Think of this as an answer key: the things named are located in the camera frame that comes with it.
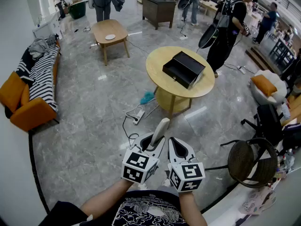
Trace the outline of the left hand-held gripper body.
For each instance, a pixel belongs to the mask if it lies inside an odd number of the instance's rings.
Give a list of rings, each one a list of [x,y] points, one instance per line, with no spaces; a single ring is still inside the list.
[[[122,161],[121,178],[143,184],[155,173],[166,139],[162,136],[151,144],[153,135],[153,133],[146,133],[137,137],[127,149]]]

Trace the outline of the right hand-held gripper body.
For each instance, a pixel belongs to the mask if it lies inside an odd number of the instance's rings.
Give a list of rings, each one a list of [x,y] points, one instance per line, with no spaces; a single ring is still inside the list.
[[[205,178],[203,163],[196,158],[193,148],[184,141],[168,140],[169,179],[178,192],[197,190]]]

